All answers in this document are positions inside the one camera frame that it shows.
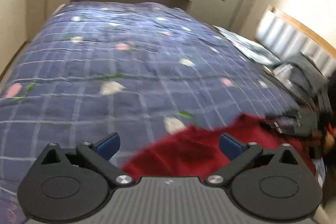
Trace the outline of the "dark red sweater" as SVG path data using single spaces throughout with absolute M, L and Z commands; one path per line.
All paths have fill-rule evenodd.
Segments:
M 242 114 L 229 126 L 214 130 L 189 125 L 141 150 L 122 170 L 135 180 L 141 176 L 198 176 L 205 179 L 229 163 L 219 148 L 220 135 L 227 132 L 243 143 L 255 141 L 265 149 L 275 149 L 282 143 L 289 143 L 315 173 L 315 165 L 297 138 L 264 129 L 261 122 L 261 118 Z

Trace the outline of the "grey padded jacket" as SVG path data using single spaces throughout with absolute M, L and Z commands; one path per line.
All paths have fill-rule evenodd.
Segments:
M 275 65 L 274 77 L 280 81 L 302 103 L 313 110 L 331 112 L 328 97 L 328 80 L 303 53 L 288 57 Z

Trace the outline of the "padded grey wooden headboard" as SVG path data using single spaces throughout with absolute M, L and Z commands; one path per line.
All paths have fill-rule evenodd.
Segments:
M 335 48 L 306 25 L 273 6 L 268 6 L 264 12 L 255 40 L 280 60 L 301 52 L 314 61 L 325 77 L 335 71 Z

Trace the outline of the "blue plaid quilt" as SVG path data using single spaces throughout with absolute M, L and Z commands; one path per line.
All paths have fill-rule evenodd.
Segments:
M 265 121 L 301 108 L 315 111 L 181 9 L 69 3 L 1 92 L 1 223 L 315 223 L 317 173 L 289 143 L 262 147 L 229 185 L 207 185 L 208 176 L 109 185 L 76 155 L 116 132 L 109 162 L 122 170 L 189 125 L 214 130 L 242 114 Z

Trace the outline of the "light blue folded cloth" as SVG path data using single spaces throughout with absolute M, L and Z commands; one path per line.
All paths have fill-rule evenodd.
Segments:
M 218 26 L 214 26 L 214 28 L 248 59 L 266 66 L 273 66 L 280 63 L 280 59 L 261 44 L 242 37 L 234 32 L 230 32 L 225 28 Z

